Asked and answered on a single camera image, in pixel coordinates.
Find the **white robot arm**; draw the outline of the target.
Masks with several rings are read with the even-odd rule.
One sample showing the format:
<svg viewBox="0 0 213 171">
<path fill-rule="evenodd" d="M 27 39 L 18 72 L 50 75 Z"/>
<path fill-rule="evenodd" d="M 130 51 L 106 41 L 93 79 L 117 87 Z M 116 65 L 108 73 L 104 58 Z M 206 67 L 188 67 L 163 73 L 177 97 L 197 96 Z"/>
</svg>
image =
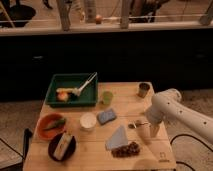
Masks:
<svg viewBox="0 0 213 171">
<path fill-rule="evenodd" d="M 145 111 L 148 122 L 156 127 L 165 116 L 173 116 L 213 144 L 213 118 L 185 107 L 181 100 L 182 95 L 177 89 L 155 93 L 151 98 L 151 106 Z"/>
</svg>

